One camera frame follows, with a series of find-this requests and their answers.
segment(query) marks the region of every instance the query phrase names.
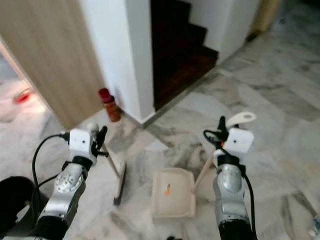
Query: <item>dark stair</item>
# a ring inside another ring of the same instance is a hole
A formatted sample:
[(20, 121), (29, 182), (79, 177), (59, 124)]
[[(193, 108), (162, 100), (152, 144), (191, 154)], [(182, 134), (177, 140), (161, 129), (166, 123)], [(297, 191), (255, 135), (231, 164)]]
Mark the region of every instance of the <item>dark stair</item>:
[(203, 46), (207, 29), (189, 23), (190, 11), (183, 1), (151, 0), (156, 111), (216, 64), (218, 52)]

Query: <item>white marble floor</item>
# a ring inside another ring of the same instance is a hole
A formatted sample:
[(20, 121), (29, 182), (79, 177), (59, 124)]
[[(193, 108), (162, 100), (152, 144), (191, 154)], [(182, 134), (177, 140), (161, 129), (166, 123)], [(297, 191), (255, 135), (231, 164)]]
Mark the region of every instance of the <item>white marble floor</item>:
[[(108, 126), (106, 144), (117, 164), (127, 161), (127, 179), (116, 208), (115, 176), (99, 158), (65, 239), (165, 240), (169, 235), (220, 239), (212, 189), (215, 168), (196, 194), (195, 218), (162, 223), (152, 222), (150, 215), (153, 172), (175, 166), (197, 176), (213, 149), (203, 130), (216, 128), (221, 115), (230, 117), (243, 110), (257, 114), (257, 120), (246, 126), (255, 141), (244, 162), (254, 190), (258, 239), (310, 239), (312, 217), (320, 210), (319, 13), (305, 5), (295, 8), (286, 24), (209, 72), (199, 87), (146, 129), (126, 117), (110, 123), (104, 111), (88, 119)], [(44, 134), (60, 129), (50, 119)], [(39, 155), (39, 178), (58, 172), (67, 158), (65, 144), (52, 140)], [(21, 163), (16, 159), (11, 164)], [(31, 167), (28, 170), (24, 170), (27, 176)], [(44, 191), (50, 193), (50, 187)]]

